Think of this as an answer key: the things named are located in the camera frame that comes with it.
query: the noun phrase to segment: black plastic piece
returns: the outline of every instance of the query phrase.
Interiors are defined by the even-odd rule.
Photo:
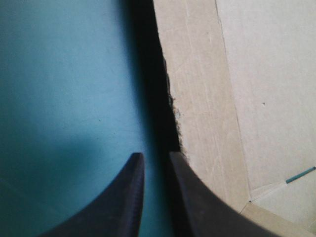
[[[216,197],[188,166],[170,153],[173,223],[179,237],[277,237],[244,218]]]
[[[42,237],[135,237],[144,197],[144,158],[134,153],[123,169],[84,210]]]

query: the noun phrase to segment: cardboard edge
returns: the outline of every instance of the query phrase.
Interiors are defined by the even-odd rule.
[[[257,225],[281,237],[315,237],[314,234],[301,226],[284,220],[282,217],[250,202],[247,203],[241,214]]]

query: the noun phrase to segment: cardboard box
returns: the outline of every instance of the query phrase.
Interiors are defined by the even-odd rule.
[[[281,236],[316,233],[316,2],[154,0],[182,152]]]

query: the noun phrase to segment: teal surface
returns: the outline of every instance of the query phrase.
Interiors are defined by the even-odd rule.
[[[171,236],[119,0],[0,0],[0,237],[63,222],[146,157],[140,236]]]

